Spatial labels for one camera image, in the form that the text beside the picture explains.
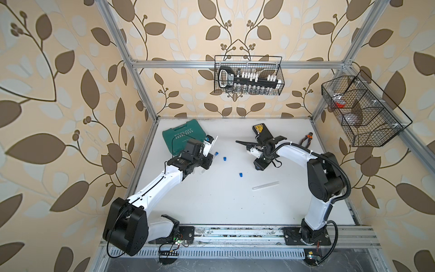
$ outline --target white tabletop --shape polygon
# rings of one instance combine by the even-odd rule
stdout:
[[[145,162],[137,191],[145,187],[171,158],[162,131],[184,124],[187,119],[162,119]],[[296,163],[282,158],[283,165],[266,170],[254,168],[255,157],[236,140],[255,142],[252,126],[265,123],[273,136],[282,135],[299,141],[313,132],[308,119],[203,119],[200,126],[213,137],[214,157],[209,170],[196,168],[156,205],[151,216],[167,214],[181,224],[299,225],[311,199],[307,172]],[[323,153],[317,136],[310,149]],[[252,187],[279,181],[278,185],[253,191]],[[339,225],[354,225],[345,201],[338,201],[329,216]]]

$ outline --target cable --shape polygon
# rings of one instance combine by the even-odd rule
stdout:
[[[314,263],[312,266],[319,266],[324,260],[326,260],[327,257],[329,257],[331,255],[332,251],[335,249],[335,246],[337,245],[337,241],[338,241],[338,227],[337,227],[337,224],[334,221],[332,221],[332,220],[329,220],[329,221],[326,222],[326,224],[329,224],[329,223],[334,224],[334,229],[335,229],[334,242],[332,243],[331,248],[325,254],[325,256],[323,256],[320,261]]]
[[[330,158],[328,158],[328,157],[326,157],[326,156],[324,156],[324,155],[322,155],[322,154],[318,154],[318,153],[315,153],[315,152],[313,152],[312,150],[309,150],[308,148],[305,148],[305,147],[303,147],[303,146],[301,146],[301,145],[299,145],[299,144],[294,144],[294,143],[283,143],[283,144],[280,144],[279,146],[277,146],[276,148],[275,148],[275,150],[273,151],[273,152],[271,152],[270,154],[265,154],[265,156],[272,156],[273,154],[275,154],[281,147],[283,147],[283,146],[286,146],[286,145],[292,145],[292,146],[295,146],[295,147],[298,147],[298,148],[300,148],[300,149],[302,149],[302,150],[304,150],[304,151],[306,151],[306,152],[308,152],[308,153],[310,153],[311,155],[313,155],[313,156],[316,156],[316,157],[318,157],[318,158],[321,158],[322,160],[324,160],[324,161],[327,161],[327,162],[329,162],[332,166],[334,166],[340,173],[341,173],[341,175],[343,176],[343,179],[345,180],[345,184],[346,184],[346,193],[344,194],[344,195],[342,195],[342,196],[339,196],[339,197],[337,197],[337,198],[333,198],[332,200],[331,200],[331,204],[334,204],[335,202],[337,202],[337,201],[339,201],[339,200],[343,200],[343,199],[346,199],[346,198],[348,198],[349,196],[350,196],[350,194],[351,194],[351,183],[350,183],[350,181],[349,181],[349,177],[346,175],[346,173],[343,171],[343,169],[338,165],[338,164],[336,164],[334,161],[332,161]]]

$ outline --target metal grate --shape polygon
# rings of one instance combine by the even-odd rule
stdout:
[[[380,147],[409,126],[412,120],[388,94],[383,93],[383,99],[378,99],[366,86],[366,79],[376,83],[361,72],[356,77],[341,76],[323,83],[322,96],[352,146]],[[388,111],[389,106],[408,120],[400,122]]]
[[[281,60],[274,56],[217,55],[214,89],[227,94],[280,95],[284,88]]]
[[[304,259],[302,248],[180,248],[178,258],[183,259]],[[111,255],[119,255],[122,252],[114,248]],[[158,248],[142,248],[133,258],[158,258]],[[120,258],[131,258],[123,255]]]

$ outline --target wall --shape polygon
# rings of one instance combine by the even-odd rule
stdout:
[[[355,60],[369,71],[414,123],[409,127],[435,151],[435,3],[392,0]],[[435,271],[435,178],[395,137],[382,148],[351,148],[334,115],[317,127],[352,184],[351,200],[372,225],[391,267]]]
[[[110,0],[109,4],[134,59],[213,60],[215,55],[245,55],[257,60],[251,56],[270,55],[322,61],[343,59],[373,3]],[[221,91],[213,91],[213,72],[207,70],[145,69],[140,73],[160,116],[287,118],[311,115],[320,100],[320,84],[332,71],[283,70],[286,84],[279,97],[217,95]],[[161,77],[164,89],[154,74]],[[159,93],[165,88],[167,94]]]
[[[151,120],[93,1],[0,0],[0,27],[0,271],[85,271]]]

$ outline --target wire mesh basket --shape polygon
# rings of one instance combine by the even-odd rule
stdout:
[[[368,84],[379,88],[382,99]],[[380,147],[408,127],[412,120],[364,71],[341,76],[321,86],[322,96],[354,147]],[[400,121],[398,115],[406,119]]]
[[[215,56],[214,89],[227,94],[280,95],[285,84],[282,57],[246,57]]]

